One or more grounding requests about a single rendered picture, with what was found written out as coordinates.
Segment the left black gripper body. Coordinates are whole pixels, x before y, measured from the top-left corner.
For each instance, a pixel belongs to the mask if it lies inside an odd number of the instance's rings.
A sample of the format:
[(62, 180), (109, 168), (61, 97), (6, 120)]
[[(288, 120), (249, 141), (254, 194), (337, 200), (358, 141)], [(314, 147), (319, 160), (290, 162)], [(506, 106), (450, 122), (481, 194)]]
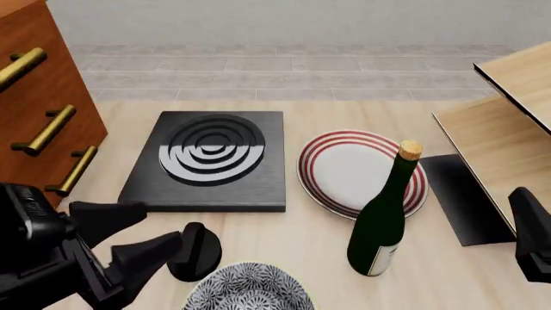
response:
[(65, 239), (61, 244), (70, 263), (69, 288), (87, 303), (132, 303), (132, 296), (121, 281), (108, 277), (108, 272), (77, 233), (77, 225), (69, 216), (61, 216), (65, 224)]

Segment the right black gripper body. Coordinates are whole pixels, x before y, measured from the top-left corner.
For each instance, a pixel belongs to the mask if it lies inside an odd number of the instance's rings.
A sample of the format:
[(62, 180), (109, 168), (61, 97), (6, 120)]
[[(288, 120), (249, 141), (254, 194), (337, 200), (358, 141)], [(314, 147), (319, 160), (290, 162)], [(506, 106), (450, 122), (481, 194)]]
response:
[(551, 251), (525, 253), (516, 260), (528, 282), (551, 284)]

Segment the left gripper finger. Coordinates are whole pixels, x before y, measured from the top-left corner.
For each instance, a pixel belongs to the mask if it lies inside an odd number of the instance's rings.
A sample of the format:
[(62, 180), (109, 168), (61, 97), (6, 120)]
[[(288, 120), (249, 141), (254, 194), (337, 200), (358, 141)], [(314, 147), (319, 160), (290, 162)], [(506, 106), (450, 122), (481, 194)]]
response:
[(135, 203), (70, 203), (69, 212), (77, 233), (87, 246), (97, 246), (103, 240), (140, 223), (147, 216), (146, 206)]
[(159, 268), (182, 247), (180, 232), (170, 232), (155, 239), (111, 248), (110, 279), (125, 291), (140, 291)]

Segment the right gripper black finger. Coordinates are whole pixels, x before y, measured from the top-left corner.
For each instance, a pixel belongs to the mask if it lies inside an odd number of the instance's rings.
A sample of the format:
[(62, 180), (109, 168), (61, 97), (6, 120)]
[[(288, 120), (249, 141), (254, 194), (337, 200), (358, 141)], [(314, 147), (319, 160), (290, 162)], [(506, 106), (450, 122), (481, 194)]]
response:
[(551, 214), (527, 188), (508, 197), (517, 232), (517, 253), (551, 256)]

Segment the round black stove knob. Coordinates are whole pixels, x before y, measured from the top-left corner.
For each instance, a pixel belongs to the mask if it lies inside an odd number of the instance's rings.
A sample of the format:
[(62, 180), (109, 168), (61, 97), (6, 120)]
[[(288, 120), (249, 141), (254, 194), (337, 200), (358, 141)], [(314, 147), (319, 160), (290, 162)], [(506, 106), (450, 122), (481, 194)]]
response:
[(181, 233), (182, 247), (167, 267), (182, 282), (197, 282), (213, 273), (222, 258), (219, 238), (200, 222), (190, 222)]

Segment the black-and-white patterned bowl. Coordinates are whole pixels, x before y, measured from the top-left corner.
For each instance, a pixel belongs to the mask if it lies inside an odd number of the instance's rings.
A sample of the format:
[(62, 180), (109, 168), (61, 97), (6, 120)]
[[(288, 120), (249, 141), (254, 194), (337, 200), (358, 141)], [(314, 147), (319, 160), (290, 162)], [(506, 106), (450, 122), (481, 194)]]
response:
[(266, 263), (236, 263), (211, 273), (181, 310), (316, 310), (303, 286)]

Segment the flat black stove plate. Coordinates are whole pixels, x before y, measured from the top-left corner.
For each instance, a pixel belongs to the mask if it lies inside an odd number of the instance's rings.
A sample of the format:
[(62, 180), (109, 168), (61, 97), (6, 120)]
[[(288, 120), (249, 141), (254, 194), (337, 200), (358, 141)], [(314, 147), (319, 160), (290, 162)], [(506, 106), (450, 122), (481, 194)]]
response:
[(283, 112), (162, 112), (118, 201), (160, 213), (284, 212)]

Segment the pale wooden rack, black base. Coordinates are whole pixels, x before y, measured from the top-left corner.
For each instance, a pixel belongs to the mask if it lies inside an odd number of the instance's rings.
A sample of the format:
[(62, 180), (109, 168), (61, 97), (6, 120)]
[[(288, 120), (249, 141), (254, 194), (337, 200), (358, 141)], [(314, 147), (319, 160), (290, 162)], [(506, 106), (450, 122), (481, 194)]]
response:
[(421, 163), (462, 246), (514, 242), (515, 189), (551, 214), (551, 41), (474, 69), (496, 94), (433, 113), (455, 151)]

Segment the wooden cabinet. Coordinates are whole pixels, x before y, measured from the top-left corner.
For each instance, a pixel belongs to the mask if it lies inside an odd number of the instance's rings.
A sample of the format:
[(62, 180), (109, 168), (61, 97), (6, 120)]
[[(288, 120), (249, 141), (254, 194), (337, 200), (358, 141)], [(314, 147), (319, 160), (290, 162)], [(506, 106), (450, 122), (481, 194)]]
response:
[[(34, 186), (57, 207), (64, 197), (44, 188), (63, 182), (77, 162), (71, 152), (99, 148), (108, 131), (46, 0), (0, 0), (0, 69), (12, 63), (11, 54), (33, 48), (46, 51), (47, 59), (0, 93), (0, 183)], [(48, 110), (65, 105), (77, 113), (38, 157), (10, 149), (29, 142), (49, 123)]]

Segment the dark green corked wine bottle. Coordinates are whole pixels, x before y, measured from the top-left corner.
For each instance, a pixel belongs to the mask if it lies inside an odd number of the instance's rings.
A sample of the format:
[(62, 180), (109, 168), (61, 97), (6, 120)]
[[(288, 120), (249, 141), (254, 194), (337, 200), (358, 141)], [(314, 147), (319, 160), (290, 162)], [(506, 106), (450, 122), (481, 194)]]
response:
[(362, 276), (384, 273), (404, 236), (404, 197), (422, 151), (417, 141), (400, 143), (384, 187), (356, 218), (347, 259), (351, 268)]

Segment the white plate with red rings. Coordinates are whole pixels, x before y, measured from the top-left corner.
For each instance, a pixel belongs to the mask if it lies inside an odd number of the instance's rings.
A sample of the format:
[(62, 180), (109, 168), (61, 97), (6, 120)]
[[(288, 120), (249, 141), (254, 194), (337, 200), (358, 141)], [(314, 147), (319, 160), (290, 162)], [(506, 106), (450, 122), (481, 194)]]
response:
[(384, 187), (399, 144), (368, 131), (344, 129), (308, 141), (297, 159), (302, 188), (320, 206), (355, 220)]

